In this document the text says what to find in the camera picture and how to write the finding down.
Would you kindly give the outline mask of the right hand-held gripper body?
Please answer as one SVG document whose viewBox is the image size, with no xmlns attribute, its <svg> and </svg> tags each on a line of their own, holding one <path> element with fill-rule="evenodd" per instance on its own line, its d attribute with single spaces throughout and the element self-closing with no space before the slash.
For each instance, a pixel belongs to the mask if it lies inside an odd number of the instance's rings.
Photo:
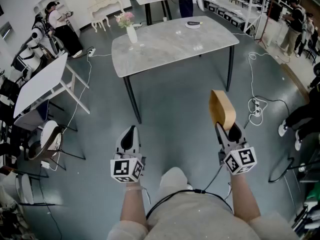
<svg viewBox="0 0 320 240">
<path fill-rule="evenodd" d="M 226 166 L 233 176 L 249 172 L 257 164 L 255 149 L 248 142 L 243 142 L 228 152 L 221 149 L 218 157 L 220 164 Z"/>
</svg>

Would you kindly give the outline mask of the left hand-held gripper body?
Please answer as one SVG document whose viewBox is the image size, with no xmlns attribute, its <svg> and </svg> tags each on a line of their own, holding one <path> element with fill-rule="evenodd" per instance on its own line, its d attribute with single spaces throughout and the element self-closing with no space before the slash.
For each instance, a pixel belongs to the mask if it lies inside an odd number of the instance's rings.
<svg viewBox="0 0 320 240">
<path fill-rule="evenodd" d="M 119 183 L 137 183 L 146 164 L 146 157 L 132 153 L 135 158 L 111 159 L 110 175 Z"/>
</svg>

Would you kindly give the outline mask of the person's left hand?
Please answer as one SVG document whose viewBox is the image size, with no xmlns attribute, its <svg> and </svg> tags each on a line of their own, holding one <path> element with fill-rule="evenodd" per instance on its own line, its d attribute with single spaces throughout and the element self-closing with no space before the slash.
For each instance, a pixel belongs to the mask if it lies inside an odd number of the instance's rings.
<svg viewBox="0 0 320 240">
<path fill-rule="evenodd" d="M 132 154 L 128 154 L 128 153 L 120 153 L 120 152 L 116 152 L 113 155 L 113 159 L 114 160 L 119 160 L 119 159 L 133 159 L 136 158 L 134 155 Z"/>
</svg>

